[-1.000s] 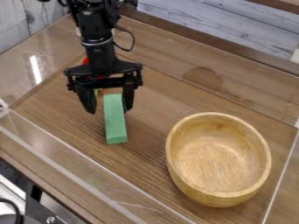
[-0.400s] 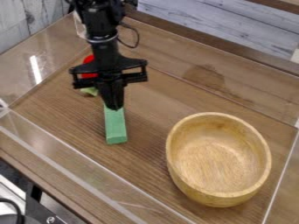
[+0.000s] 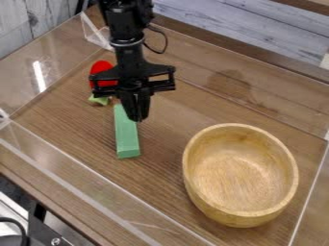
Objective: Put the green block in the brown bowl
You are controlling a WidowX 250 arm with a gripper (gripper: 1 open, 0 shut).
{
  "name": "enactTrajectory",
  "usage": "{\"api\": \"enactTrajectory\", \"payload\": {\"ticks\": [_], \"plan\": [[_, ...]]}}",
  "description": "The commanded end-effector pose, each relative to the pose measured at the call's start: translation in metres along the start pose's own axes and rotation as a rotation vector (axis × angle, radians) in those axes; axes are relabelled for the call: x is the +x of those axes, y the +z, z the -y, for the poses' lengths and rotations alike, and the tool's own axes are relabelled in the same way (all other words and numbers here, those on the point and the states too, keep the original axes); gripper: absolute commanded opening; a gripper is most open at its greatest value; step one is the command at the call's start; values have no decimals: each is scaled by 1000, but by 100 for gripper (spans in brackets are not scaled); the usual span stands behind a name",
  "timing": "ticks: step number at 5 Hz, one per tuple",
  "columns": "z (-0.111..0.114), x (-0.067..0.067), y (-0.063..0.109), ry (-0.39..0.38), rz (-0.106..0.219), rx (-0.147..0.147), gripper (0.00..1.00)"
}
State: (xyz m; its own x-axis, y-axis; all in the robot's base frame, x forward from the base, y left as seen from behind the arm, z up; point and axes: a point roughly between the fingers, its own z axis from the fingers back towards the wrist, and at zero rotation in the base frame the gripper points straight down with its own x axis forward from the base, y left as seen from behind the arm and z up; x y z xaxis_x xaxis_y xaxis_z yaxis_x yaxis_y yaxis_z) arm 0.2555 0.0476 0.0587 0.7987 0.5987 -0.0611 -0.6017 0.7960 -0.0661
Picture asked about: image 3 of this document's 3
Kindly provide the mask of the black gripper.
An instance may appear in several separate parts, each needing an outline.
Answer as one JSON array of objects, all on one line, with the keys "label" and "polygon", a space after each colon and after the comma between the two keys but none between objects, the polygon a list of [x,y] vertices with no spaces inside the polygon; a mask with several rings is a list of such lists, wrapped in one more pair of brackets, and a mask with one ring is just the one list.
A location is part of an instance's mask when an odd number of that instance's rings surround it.
[{"label": "black gripper", "polygon": [[[138,122],[149,117],[150,93],[177,88],[177,68],[145,59],[142,39],[133,42],[113,40],[111,46],[115,49],[117,66],[90,75],[91,91],[97,98],[117,95],[119,90],[129,91],[119,94],[119,100],[129,119]],[[130,92],[138,92],[145,87],[150,93],[142,90],[137,102]]]}]

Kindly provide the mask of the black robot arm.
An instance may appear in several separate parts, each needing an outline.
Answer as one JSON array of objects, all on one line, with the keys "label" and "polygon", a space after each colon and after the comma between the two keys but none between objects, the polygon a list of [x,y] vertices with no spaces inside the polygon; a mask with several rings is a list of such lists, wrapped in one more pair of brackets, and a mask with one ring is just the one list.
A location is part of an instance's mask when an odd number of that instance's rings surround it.
[{"label": "black robot arm", "polygon": [[89,80],[95,97],[115,96],[127,117],[142,122],[149,117],[150,97],[175,89],[173,65],[145,59],[145,28],[154,19],[151,0],[99,0],[99,9],[110,27],[109,42],[115,49],[114,68],[93,73]]}]

